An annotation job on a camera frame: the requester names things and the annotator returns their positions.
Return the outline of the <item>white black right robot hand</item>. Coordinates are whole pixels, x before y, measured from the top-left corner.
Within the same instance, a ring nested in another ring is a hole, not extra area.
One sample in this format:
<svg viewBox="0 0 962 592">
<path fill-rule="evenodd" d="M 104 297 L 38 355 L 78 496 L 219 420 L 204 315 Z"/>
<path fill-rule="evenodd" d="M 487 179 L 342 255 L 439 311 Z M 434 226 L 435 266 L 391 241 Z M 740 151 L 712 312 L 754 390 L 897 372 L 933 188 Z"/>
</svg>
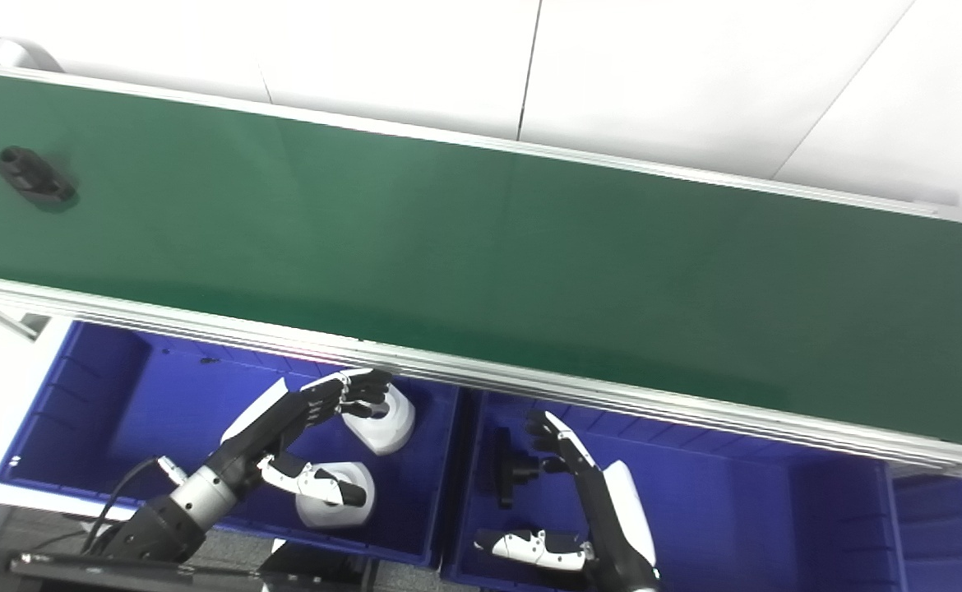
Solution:
<svg viewBox="0 0 962 592">
<path fill-rule="evenodd" d="M 531 472 L 571 476 L 589 537 L 548 529 L 481 529 L 474 548 L 505 561 L 582 574 L 598 591 L 660 591 L 653 533 L 627 465 L 617 460 L 601 468 L 579 436 L 545 409 L 527 412 L 525 430 L 534 449 L 548 454 L 530 458 Z"/>
</svg>

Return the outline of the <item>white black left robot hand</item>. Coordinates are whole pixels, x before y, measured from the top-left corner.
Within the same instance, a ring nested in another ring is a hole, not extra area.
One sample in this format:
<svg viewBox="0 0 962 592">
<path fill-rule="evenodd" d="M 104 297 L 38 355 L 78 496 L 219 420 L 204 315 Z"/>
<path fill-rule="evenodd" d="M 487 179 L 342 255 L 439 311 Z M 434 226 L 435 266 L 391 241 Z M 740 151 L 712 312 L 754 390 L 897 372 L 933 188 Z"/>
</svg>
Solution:
<svg viewBox="0 0 962 592">
<path fill-rule="evenodd" d="M 365 488 L 313 467 L 288 453 L 287 446 L 338 414 L 369 419 L 386 401 L 391 379 L 382 368 L 347 368 L 286 392 L 222 442 L 204 465 L 240 501 L 267 483 L 328 505 L 361 508 L 368 500 Z"/>
</svg>

